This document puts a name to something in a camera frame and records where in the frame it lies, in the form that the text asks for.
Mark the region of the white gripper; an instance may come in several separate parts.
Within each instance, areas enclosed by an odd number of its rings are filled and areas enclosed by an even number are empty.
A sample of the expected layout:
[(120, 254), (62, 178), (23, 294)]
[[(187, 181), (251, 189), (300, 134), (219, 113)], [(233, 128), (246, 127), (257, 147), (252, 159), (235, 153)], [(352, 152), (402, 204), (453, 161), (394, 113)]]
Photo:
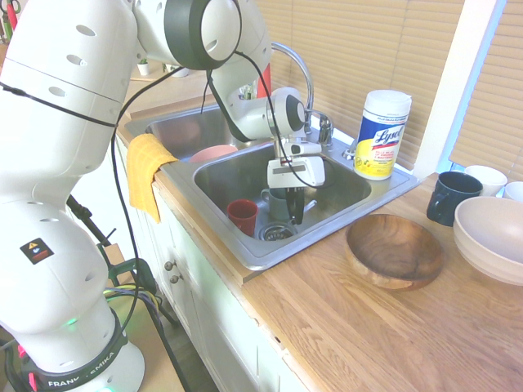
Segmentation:
[(288, 215), (297, 225), (303, 220), (305, 189), (325, 182), (324, 161), (319, 156), (297, 157), (291, 163), (273, 159), (267, 166), (267, 184), (272, 189), (285, 189)]

